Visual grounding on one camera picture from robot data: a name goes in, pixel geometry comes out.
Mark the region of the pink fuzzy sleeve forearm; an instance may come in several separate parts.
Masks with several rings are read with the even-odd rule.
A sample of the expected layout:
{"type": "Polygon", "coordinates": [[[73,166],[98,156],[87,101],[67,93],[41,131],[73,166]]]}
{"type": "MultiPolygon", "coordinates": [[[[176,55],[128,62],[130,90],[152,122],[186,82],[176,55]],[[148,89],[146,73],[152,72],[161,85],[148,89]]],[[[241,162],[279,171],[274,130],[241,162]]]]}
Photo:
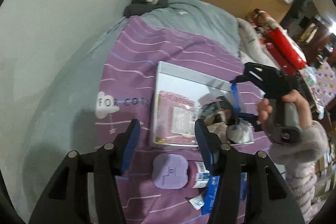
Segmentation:
{"type": "Polygon", "coordinates": [[[315,163],[327,152],[326,131],[318,121],[303,129],[298,144],[272,144],[270,158],[285,167],[286,183],[294,195],[303,218],[309,222],[316,214],[311,201],[315,194],[315,163]]]}

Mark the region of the person right hand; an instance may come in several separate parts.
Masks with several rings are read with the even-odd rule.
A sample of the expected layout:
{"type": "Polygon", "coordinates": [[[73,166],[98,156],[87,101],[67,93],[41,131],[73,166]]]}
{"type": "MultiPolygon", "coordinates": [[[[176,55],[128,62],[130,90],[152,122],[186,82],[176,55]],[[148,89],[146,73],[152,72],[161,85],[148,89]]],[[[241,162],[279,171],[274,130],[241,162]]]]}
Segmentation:
{"type": "MultiPolygon", "coordinates": [[[[313,118],[310,111],[310,106],[307,100],[297,91],[292,90],[290,93],[282,96],[285,103],[294,103],[299,118],[299,124],[302,129],[305,129],[313,124],[313,118]]],[[[266,122],[270,114],[272,114],[272,106],[267,98],[264,98],[258,105],[258,120],[262,125],[262,129],[267,132],[266,122]]]]}

